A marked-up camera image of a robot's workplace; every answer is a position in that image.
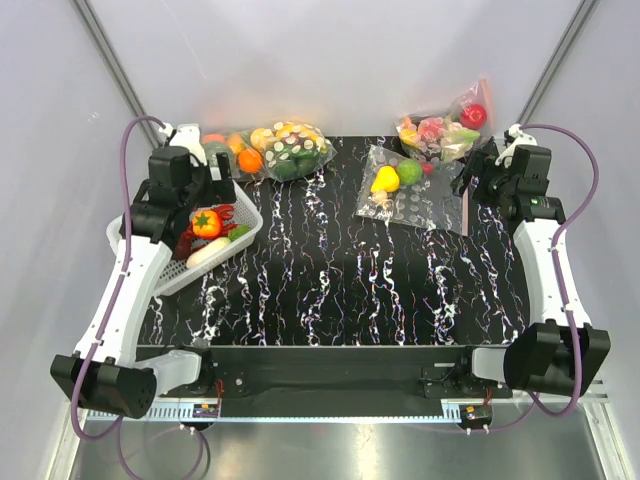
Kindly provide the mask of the clear zip top bag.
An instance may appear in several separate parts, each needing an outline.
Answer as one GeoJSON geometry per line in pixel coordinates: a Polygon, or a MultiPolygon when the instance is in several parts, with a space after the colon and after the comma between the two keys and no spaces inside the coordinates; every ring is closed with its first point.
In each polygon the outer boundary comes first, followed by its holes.
{"type": "Polygon", "coordinates": [[[424,161],[434,167],[431,175],[423,176],[411,186],[401,185],[389,193],[392,206],[383,209],[371,200],[370,188],[378,170],[386,165],[396,170],[397,164],[409,157],[381,146],[369,148],[363,171],[361,189],[356,202],[355,214],[372,220],[396,223],[425,230],[447,230],[466,236],[469,233],[468,195],[457,197],[452,193],[451,181],[462,171],[459,162],[443,163],[437,159],[424,161]]]}

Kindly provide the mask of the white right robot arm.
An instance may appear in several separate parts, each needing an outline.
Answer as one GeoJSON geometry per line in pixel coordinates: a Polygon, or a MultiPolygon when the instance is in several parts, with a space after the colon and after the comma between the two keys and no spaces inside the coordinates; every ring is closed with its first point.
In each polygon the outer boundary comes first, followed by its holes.
{"type": "Polygon", "coordinates": [[[522,261],[530,324],[507,347],[471,347],[454,384],[476,396],[489,383],[512,390],[581,397],[604,363],[611,341],[581,304],[566,251],[569,224],[562,203],[547,194],[549,149],[519,141],[499,152],[472,150],[452,183],[455,194],[476,179],[474,201],[496,208],[522,261]]]}

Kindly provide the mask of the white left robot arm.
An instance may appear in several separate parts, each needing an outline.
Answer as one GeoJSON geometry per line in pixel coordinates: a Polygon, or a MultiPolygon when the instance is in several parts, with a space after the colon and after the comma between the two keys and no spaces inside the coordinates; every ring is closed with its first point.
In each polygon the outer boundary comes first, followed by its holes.
{"type": "Polygon", "coordinates": [[[161,147],[148,159],[148,177],[127,200],[116,261],[89,327],[70,355],[56,355],[50,375],[76,407],[139,419],[154,399],[184,386],[196,396],[215,386],[216,372],[193,348],[139,361],[136,350],[146,309],[191,216],[235,198],[229,157],[216,156],[219,176],[187,148],[161,147]]]}

